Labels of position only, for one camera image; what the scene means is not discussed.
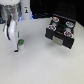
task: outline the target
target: white object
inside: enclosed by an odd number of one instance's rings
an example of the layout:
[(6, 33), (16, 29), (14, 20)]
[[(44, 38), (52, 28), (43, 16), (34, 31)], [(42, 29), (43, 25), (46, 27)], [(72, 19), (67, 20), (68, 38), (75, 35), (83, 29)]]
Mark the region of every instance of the white object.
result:
[(32, 19), (32, 12), (30, 10), (30, 0), (21, 0), (22, 20)]
[(23, 43), (22, 45), (18, 45), (18, 50), (19, 50), (19, 51), (24, 50), (24, 43)]
[(70, 28), (74, 27), (74, 24), (72, 22), (69, 22), (69, 21), (66, 22), (66, 25)]
[(18, 4), (20, 0), (0, 0), (1, 5), (15, 5)]

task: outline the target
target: table surface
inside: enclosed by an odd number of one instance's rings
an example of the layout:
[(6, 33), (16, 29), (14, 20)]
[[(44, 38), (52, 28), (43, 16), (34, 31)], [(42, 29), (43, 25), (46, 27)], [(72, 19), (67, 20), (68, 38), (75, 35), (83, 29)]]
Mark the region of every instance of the table surface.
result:
[(45, 37), (51, 18), (18, 22), (25, 49), (7, 49), (0, 25), (0, 84), (84, 84), (84, 27), (76, 23), (72, 49)]

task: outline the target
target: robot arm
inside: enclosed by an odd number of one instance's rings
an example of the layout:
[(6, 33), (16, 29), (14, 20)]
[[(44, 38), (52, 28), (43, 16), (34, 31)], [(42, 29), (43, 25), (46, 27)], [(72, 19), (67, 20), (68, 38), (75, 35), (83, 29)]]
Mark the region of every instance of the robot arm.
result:
[(0, 0), (2, 6), (1, 15), (5, 20), (4, 34), (8, 48), (18, 51), (18, 28), (17, 22), (21, 16), (20, 0)]

